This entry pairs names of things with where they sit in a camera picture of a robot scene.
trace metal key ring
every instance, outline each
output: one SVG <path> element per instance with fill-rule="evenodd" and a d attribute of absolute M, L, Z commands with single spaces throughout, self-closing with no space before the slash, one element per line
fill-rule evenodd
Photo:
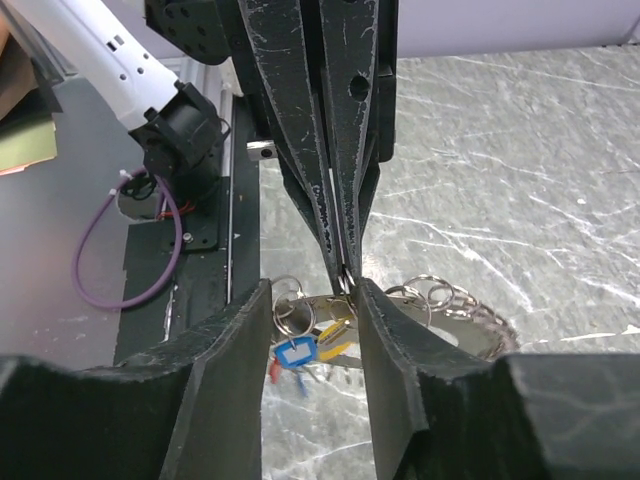
<path fill-rule="evenodd" d="M 317 322 L 318 316 L 316 314 L 315 308 L 313 308 L 313 305 L 311 305 L 310 302 L 304 301 L 303 303 L 309 309 L 310 318 L 309 318 L 309 325 L 307 325 L 306 330 L 304 332 L 302 332 L 302 333 L 293 332 L 293 330 L 291 330 L 291 328 L 289 328 L 289 325 L 285 324 L 282 321 L 286 317 L 279 315 L 275 311 L 273 312 L 273 323 L 275 324 L 276 328 L 280 331 L 280 333 L 282 333 L 284 336 L 289 338 L 289 340 L 292 340 L 293 338 L 297 338 L 297 337 L 304 337 L 305 335 L 310 334 L 313 331 L 313 329 L 315 328 L 315 326 L 316 326 L 316 322 Z"/>
<path fill-rule="evenodd" d="M 296 291 L 296 290 L 287 290 L 286 292 L 281 293 L 281 294 L 280 294 L 280 295 L 278 295 L 278 296 L 276 297 L 276 299 L 273 301 L 272 310 L 273 310 L 274 315 L 276 315 L 276 309 L 277 309 L 277 308 L 278 308 L 278 306 L 280 305 L 280 303 L 281 303 L 281 301 L 282 301 L 282 298 L 283 298 L 283 297 L 285 297 L 286 295 L 289 295 L 289 294 L 294 294 L 294 295 L 296 295 L 296 299 L 298 299 L 298 300 L 299 300 L 300 298 L 305 298 L 305 297 L 306 297 L 306 296 L 305 296 L 305 294 L 304 294 L 304 292 L 301 292 L 301 291 L 299 291 L 299 290 L 297 290 L 297 291 Z M 280 317 L 280 319 L 287 318 L 287 317 L 288 317 L 289 315 L 291 315 L 295 310 L 296 310 L 296 307 L 291 306 L 288 312 L 286 312 L 286 313 L 277 313 L 277 315 L 278 315 L 278 317 Z"/>
<path fill-rule="evenodd" d="M 506 325 L 507 322 L 504 321 L 502 317 L 500 317 L 493 308 L 481 303 L 479 308 L 476 310 L 475 319 L 485 318 L 490 322 L 495 322 L 498 325 Z"/>
<path fill-rule="evenodd" d="M 284 282 L 285 280 L 292 280 L 293 282 L 295 282 L 295 284 L 298 285 L 298 292 L 304 293 L 304 289 L 302 288 L 302 283 L 300 283 L 300 280 L 298 280 L 293 275 L 280 275 L 279 277 L 274 278 L 273 280 L 271 280 L 271 289 L 273 290 L 273 287 L 276 284 L 280 282 Z"/>
<path fill-rule="evenodd" d="M 355 306 L 351 301 L 348 300 L 348 297 L 345 297 L 345 298 L 333 297 L 333 298 L 327 299 L 327 301 L 329 302 L 329 316 L 331 317 L 331 320 L 333 320 L 334 322 L 337 322 L 338 319 L 333 313 L 333 310 L 331 307 L 337 302 L 346 303 L 347 308 L 349 309 L 349 312 L 351 312 L 351 315 L 353 316 L 353 318 L 354 319 L 358 318 L 358 315 L 356 314 Z"/>
<path fill-rule="evenodd" d="M 450 294 L 444 300 L 437 301 L 437 302 L 435 302 L 433 304 L 429 303 L 429 307 L 434 312 L 441 312 L 442 310 L 447 309 L 455 299 L 456 292 L 455 292 L 455 289 L 453 288 L 453 285 L 451 285 L 449 282 L 447 282 L 446 280 L 444 280 L 444 279 L 442 279 L 440 277 L 436 277 L 435 275 L 421 274 L 421 275 L 418 275 L 417 277 L 413 277 L 413 278 L 407 280 L 406 282 L 404 282 L 402 284 L 402 286 L 403 287 L 409 287 L 409 286 L 411 286 L 411 285 L 413 285 L 415 283 L 418 283 L 418 282 L 434 282 L 434 283 L 438 283 L 442 287 L 445 287 L 447 290 L 449 290 Z M 429 290 L 429 293 L 427 294 L 427 301 L 428 302 L 433 302 L 434 301 L 434 299 L 431 296 L 433 295 L 433 293 L 435 291 L 437 291 L 437 290 L 434 290 L 436 287 L 438 287 L 438 285 L 436 285 L 435 287 L 432 287 Z"/>
<path fill-rule="evenodd" d="M 452 285 L 452 287 L 456 295 L 451 302 L 451 305 L 445 309 L 445 315 L 473 320 L 473 315 L 480 306 L 480 302 L 478 302 L 478 300 L 464 288 L 459 287 L 458 285 Z M 443 288 L 445 287 L 437 285 L 433 287 L 432 290 L 441 290 Z"/>
<path fill-rule="evenodd" d="M 420 299 L 423 302 L 427 301 L 427 298 L 424 295 L 422 295 L 418 289 L 413 288 L 413 287 L 407 287 L 407 286 L 404 286 L 404 285 L 397 285 L 395 287 L 387 288 L 384 291 L 384 294 L 388 295 L 388 296 L 393 295 L 394 293 L 402 293 L 403 297 L 409 297 L 410 295 L 413 295 L 413 297 L 415 299 Z"/>

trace hole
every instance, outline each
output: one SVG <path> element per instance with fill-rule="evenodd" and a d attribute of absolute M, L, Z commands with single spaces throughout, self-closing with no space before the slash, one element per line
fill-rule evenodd
<path fill-rule="evenodd" d="M 351 98 L 358 102 L 364 102 L 369 95 L 369 82 L 362 75 L 356 75 L 349 84 Z"/>

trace key ring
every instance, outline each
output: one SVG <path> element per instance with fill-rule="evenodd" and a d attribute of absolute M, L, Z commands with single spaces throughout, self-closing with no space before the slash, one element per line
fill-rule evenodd
<path fill-rule="evenodd" d="M 334 322 L 338 322 L 338 318 L 335 316 L 335 314 L 333 313 L 333 305 L 338 303 L 338 302 L 342 302 L 345 303 L 347 305 L 347 308 L 349 309 L 349 312 L 351 312 L 351 315 L 353 316 L 354 319 L 358 318 L 358 315 L 356 314 L 356 310 L 355 307 L 353 305 L 353 302 L 351 302 L 349 300 L 348 297 L 345 298 L 340 298 L 340 297 L 333 297 L 327 300 L 329 302 L 329 316 L 331 317 L 331 320 L 333 320 Z"/>
<path fill-rule="evenodd" d="M 302 298 L 305 298 L 307 295 L 304 293 L 304 290 L 302 288 L 302 283 L 300 282 L 300 280 L 298 280 L 296 277 L 294 277 L 293 275 L 280 275 L 279 277 L 274 278 L 271 281 L 271 291 L 274 290 L 274 287 L 281 282 L 284 282 L 286 280 L 291 280 L 293 281 L 297 286 L 298 289 L 297 290 L 287 290 L 286 292 L 284 292 L 283 294 L 279 295 L 278 297 L 276 297 L 275 301 L 273 302 L 273 306 L 272 306 L 272 310 L 274 312 L 274 314 L 276 313 L 276 308 L 278 307 L 278 304 L 280 303 L 280 299 L 282 297 L 284 297 L 285 295 L 288 295 L 290 293 L 295 294 L 296 295 L 296 299 L 300 300 Z M 290 310 L 286 313 L 283 314 L 279 314 L 280 319 L 286 318 L 289 315 L 291 315 L 293 312 L 295 311 L 295 307 L 291 307 Z"/>
<path fill-rule="evenodd" d="M 455 297 L 456 297 L 456 291 L 455 291 L 453 285 L 451 285 L 449 282 L 447 282 L 446 280 L 444 280 L 444 279 L 442 279 L 440 277 L 436 277 L 435 275 L 421 274 L 421 275 L 418 275 L 417 277 L 413 277 L 413 278 L 407 280 L 406 282 L 404 282 L 402 284 L 402 286 L 403 287 L 409 287 L 409 286 L 414 285 L 414 284 L 416 284 L 418 282 L 434 282 L 434 283 L 439 284 L 439 285 L 436 285 L 435 287 L 432 287 L 431 289 L 429 289 L 429 293 L 427 293 L 427 303 L 429 304 L 429 307 L 431 308 L 431 310 L 433 312 L 441 312 L 443 310 L 446 310 L 454 302 Z M 444 287 L 447 290 L 449 290 L 449 296 L 447 296 L 444 300 L 436 301 L 433 298 L 433 294 L 440 290 L 440 289 L 435 290 L 439 286 L 441 286 L 440 289 L 442 289 L 442 287 Z"/>
<path fill-rule="evenodd" d="M 273 310 L 273 323 L 275 324 L 276 328 L 280 331 L 280 333 L 282 333 L 290 341 L 293 341 L 294 338 L 304 337 L 305 335 L 310 334 L 316 326 L 318 316 L 316 314 L 315 308 L 313 308 L 311 303 L 308 301 L 304 301 L 303 303 L 309 309 L 309 314 L 310 314 L 309 325 L 307 325 L 307 328 L 302 333 L 293 332 L 293 330 L 291 330 L 289 325 L 284 323 L 282 320 L 290 316 L 295 311 L 295 307 L 291 307 L 291 309 L 284 315 L 281 315 L 276 311 L 276 307 L 277 307 L 277 304 L 280 302 L 280 299 L 289 293 L 291 292 L 284 292 L 276 298 L 276 301 L 274 302 L 275 306 Z"/>
<path fill-rule="evenodd" d="M 451 292 L 452 288 L 455 294 L 453 299 L 451 300 L 451 302 L 449 302 L 449 305 L 446 308 L 440 308 L 439 311 L 444 311 L 444 313 L 450 317 L 472 320 L 473 315 L 480 303 L 464 288 L 458 287 L 457 285 L 446 286 L 438 284 L 431 287 L 429 293 L 427 294 L 427 297 L 431 300 L 434 300 L 433 296 L 437 292 L 440 292 L 442 290 L 448 290 L 449 292 Z"/>
<path fill-rule="evenodd" d="M 394 294 L 396 293 L 400 293 L 401 296 L 397 298 L 404 298 L 406 304 L 411 302 L 417 308 L 429 314 L 425 326 L 427 328 L 431 326 L 431 320 L 433 318 L 433 309 L 431 308 L 431 305 L 429 305 L 427 298 L 425 298 L 425 296 L 422 295 L 422 293 L 420 293 L 418 289 L 413 287 L 408 287 L 405 285 L 397 285 L 395 287 L 386 289 L 384 293 L 389 297 L 394 296 Z"/>

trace red wire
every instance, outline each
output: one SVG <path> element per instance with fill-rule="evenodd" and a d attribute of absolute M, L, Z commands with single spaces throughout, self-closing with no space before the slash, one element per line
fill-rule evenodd
<path fill-rule="evenodd" d="M 185 203 L 180 210 L 178 210 L 178 213 L 180 214 L 180 216 L 182 215 L 186 215 L 187 213 L 191 213 L 196 209 L 195 205 L 191 205 L 190 201 L 187 201 L 187 203 Z M 163 218 L 172 218 L 173 217 L 173 213 L 171 212 L 162 212 L 160 215 L 158 215 L 158 220 L 161 220 Z"/>

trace cable tie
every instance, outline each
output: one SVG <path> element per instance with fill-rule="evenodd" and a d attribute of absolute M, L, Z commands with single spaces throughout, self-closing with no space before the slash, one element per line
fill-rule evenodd
<path fill-rule="evenodd" d="M 129 180 L 133 180 L 133 176 L 126 170 L 120 170 L 120 176 L 122 178 L 128 178 Z"/>

